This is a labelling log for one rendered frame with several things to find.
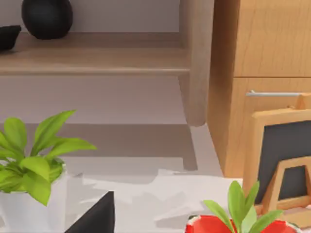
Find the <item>wooden drawer front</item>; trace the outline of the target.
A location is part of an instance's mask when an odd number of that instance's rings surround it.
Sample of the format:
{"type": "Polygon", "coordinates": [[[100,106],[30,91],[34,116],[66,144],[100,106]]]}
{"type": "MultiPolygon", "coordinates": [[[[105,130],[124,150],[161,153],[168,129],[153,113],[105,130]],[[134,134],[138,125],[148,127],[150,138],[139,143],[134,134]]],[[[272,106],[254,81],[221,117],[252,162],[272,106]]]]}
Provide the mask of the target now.
{"type": "Polygon", "coordinates": [[[311,77],[234,78],[223,169],[224,176],[228,178],[240,178],[243,175],[249,123],[253,112],[294,106],[297,99],[296,96],[247,96],[246,93],[251,90],[265,93],[311,93],[311,77]]]}

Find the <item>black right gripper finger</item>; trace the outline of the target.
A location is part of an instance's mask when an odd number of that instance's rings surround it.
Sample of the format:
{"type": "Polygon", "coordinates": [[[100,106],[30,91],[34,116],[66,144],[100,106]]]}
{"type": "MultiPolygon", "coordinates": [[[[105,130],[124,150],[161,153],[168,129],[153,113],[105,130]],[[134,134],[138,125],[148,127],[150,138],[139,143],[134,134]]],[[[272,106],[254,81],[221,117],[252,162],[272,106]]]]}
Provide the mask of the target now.
{"type": "Polygon", "coordinates": [[[114,192],[102,196],[64,233],[114,233],[114,192]]]}

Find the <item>black bowl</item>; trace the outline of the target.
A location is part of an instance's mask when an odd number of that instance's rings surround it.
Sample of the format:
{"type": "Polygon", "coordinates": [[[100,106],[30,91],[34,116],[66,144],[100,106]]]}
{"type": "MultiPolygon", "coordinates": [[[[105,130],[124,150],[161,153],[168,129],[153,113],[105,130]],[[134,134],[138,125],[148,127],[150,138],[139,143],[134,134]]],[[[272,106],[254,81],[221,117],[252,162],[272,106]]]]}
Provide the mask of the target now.
{"type": "Polygon", "coordinates": [[[0,27],[0,51],[11,50],[20,32],[20,25],[0,27]]]}

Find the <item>black round vase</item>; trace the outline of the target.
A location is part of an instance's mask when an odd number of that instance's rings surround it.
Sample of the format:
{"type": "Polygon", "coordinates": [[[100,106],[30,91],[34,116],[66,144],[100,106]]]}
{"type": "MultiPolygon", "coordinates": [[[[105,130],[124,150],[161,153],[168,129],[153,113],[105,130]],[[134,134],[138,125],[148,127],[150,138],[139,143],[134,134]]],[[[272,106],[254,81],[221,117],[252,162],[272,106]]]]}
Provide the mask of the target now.
{"type": "Polygon", "coordinates": [[[73,24],[70,0],[23,0],[21,17],[25,28],[37,39],[65,37],[73,24]]]}

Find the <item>pale wooden open shelf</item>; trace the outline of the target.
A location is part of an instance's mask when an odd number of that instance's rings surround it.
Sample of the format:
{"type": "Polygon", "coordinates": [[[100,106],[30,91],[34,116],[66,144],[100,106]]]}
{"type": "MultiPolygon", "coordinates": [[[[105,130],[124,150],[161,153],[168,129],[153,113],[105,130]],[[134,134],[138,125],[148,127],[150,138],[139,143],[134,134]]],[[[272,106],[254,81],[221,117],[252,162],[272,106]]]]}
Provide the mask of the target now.
{"type": "Polygon", "coordinates": [[[189,125],[207,120],[212,0],[180,0],[179,30],[160,33],[70,33],[37,40],[22,33],[0,55],[1,76],[177,76],[189,125]]]}

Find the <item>red pot with green plant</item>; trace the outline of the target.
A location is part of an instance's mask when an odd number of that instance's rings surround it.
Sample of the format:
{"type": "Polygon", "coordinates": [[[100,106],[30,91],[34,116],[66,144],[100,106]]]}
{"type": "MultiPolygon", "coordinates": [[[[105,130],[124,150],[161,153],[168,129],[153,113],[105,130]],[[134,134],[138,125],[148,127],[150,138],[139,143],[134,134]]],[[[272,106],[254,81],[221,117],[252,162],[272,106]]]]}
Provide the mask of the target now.
{"type": "Polygon", "coordinates": [[[217,202],[204,200],[211,215],[189,217],[184,233],[303,233],[296,225],[277,220],[281,210],[269,211],[258,217],[254,203],[259,191],[256,181],[245,195],[237,181],[230,184],[228,191],[229,214],[217,202]]]}

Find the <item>wooden framed blackboard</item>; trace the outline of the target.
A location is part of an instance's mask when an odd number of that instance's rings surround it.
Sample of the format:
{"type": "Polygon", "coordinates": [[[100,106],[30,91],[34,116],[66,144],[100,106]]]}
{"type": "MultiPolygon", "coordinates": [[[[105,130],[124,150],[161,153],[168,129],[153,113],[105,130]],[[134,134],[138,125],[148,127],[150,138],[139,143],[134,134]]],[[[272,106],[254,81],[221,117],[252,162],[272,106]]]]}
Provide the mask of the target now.
{"type": "Polygon", "coordinates": [[[311,205],[311,93],[295,107],[255,112],[250,120],[242,187],[259,181],[258,214],[311,205]]]}

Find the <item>wooden cupboard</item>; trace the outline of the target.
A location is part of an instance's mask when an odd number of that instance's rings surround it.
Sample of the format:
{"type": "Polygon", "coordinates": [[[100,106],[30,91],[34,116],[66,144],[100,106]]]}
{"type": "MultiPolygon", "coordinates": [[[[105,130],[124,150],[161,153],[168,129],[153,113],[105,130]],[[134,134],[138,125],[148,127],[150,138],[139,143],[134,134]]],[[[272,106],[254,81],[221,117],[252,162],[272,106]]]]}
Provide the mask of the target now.
{"type": "Polygon", "coordinates": [[[223,175],[237,77],[311,77],[311,0],[215,0],[207,124],[223,175]]]}

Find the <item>white pot with green plant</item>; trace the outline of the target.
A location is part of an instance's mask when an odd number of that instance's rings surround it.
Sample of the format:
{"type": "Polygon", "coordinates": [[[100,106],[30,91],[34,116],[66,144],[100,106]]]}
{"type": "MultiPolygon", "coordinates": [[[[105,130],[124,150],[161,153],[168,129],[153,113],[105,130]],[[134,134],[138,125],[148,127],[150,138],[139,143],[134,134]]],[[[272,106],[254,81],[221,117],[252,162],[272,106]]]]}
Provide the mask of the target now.
{"type": "Polygon", "coordinates": [[[67,168],[61,156],[95,150],[87,140],[60,137],[73,110],[50,116],[37,126],[30,152],[27,129],[16,117],[0,130],[0,217],[6,233],[65,231],[67,168]]]}

